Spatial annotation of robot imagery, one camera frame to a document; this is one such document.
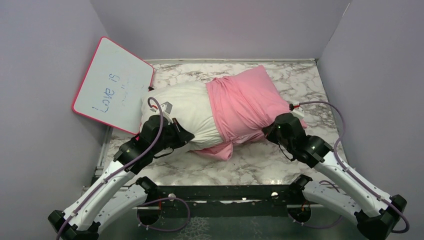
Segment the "white pillow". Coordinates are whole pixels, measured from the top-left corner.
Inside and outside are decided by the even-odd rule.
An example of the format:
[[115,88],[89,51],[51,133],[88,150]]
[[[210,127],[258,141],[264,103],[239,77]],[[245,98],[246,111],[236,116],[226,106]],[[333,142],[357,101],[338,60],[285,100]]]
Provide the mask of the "white pillow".
[[156,115],[150,110],[150,97],[160,105],[170,102],[173,105],[171,118],[176,118],[185,130],[194,134],[194,138],[179,151],[199,151],[224,142],[214,121],[205,83],[190,81],[149,91],[142,100],[142,125],[150,116]]

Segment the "pink floral pillowcase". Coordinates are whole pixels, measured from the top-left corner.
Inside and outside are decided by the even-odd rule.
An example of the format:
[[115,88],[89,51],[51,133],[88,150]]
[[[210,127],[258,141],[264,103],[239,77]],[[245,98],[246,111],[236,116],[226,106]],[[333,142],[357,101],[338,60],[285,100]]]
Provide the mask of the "pink floral pillowcase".
[[290,112],[263,65],[207,82],[211,112],[223,142],[196,154],[228,161],[236,145],[265,138],[262,129]]

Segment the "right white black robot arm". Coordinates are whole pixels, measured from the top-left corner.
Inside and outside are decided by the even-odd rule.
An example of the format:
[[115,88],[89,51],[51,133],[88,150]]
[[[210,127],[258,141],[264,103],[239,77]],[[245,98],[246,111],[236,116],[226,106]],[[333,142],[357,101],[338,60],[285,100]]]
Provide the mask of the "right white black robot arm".
[[338,158],[325,140],[306,134],[292,113],[278,115],[262,132],[268,141],[284,147],[294,161],[325,175],[342,190],[328,189],[302,174],[290,184],[288,196],[292,202],[306,200],[322,205],[355,224],[368,240],[385,240],[394,233],[407,205],[405,198],[390,195],[366,180]]

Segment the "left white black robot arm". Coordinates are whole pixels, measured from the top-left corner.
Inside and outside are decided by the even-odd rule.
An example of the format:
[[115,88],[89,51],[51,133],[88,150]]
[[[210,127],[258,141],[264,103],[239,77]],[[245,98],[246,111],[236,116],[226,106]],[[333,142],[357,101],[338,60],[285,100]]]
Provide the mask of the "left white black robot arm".
[[161,206],[158,186],[141,177],[124,196],[114,197],[144,167],[164,156],[161,152],[186,146],[195,138],[176,118],[151,116],[141,131],[122,144],[97,181],[65,210],[54,210],[48,221],[58,240],[96,240],[99,233],[124,211],[135,206]]

